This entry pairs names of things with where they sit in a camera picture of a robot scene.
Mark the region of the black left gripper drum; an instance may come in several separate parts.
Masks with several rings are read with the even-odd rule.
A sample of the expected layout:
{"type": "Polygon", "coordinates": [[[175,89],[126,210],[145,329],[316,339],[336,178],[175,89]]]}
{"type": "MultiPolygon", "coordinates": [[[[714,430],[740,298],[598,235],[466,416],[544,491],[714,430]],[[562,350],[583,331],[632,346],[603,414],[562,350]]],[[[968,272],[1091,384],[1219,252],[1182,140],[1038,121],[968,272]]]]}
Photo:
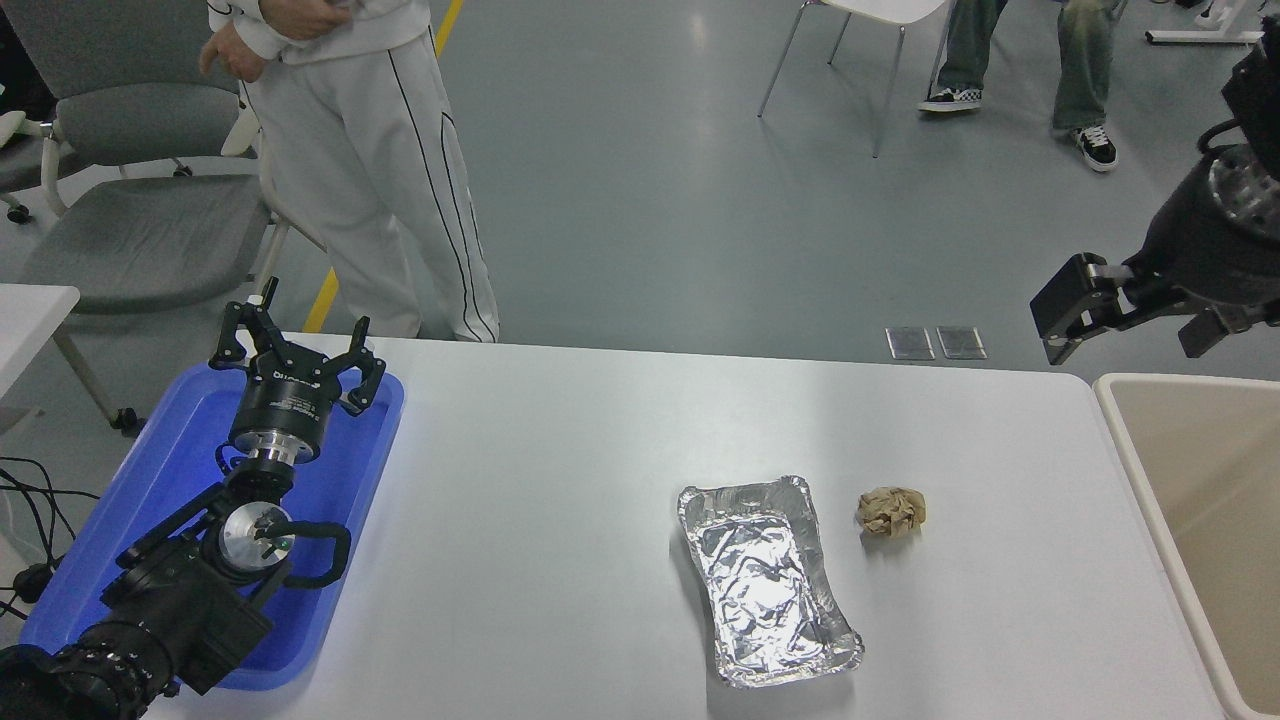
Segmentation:
{"type": "Polygon", "coordinates": [[[334,373],[298,379],[276,368],[243,368],[244,392],[230,427],[230,442],[241,451],[257,446],[260,436],[289,436],[301,448],[319,451],[334,402],[340,397],[334,373]]]}

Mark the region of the person's hand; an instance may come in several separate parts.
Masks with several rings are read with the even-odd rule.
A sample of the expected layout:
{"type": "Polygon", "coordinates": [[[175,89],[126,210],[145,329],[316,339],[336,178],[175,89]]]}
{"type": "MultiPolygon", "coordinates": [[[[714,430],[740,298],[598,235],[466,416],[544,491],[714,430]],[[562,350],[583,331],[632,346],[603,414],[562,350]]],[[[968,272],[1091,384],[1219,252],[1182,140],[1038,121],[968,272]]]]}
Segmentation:
{"type": "Polygon", "coordinates": [[[259,10],[275,32],[296,41],[320,38],[351,20],[348,8],[329,1],[260,1],[259,10]]]}
{"type": "Polygon", "coordinates": [[[207,76],[216,64],[238,81],[255,83],[261,78],[268,60],[256,54],[237,28],[228,23],[212,32],[198,55],[201,74],[207,76]]]}

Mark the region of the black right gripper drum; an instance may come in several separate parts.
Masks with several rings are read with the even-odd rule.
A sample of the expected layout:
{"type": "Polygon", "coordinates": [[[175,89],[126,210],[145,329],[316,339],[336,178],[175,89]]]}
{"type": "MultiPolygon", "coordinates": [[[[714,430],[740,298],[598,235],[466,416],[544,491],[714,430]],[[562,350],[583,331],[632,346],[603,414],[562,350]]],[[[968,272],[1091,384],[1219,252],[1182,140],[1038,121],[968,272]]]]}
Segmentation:
{"type": "Polygon", "coordinates": [[[1262,165],[1197,165],[1125,264],[1220,307],[1277,324],[1277,181],[1262,165]]]}

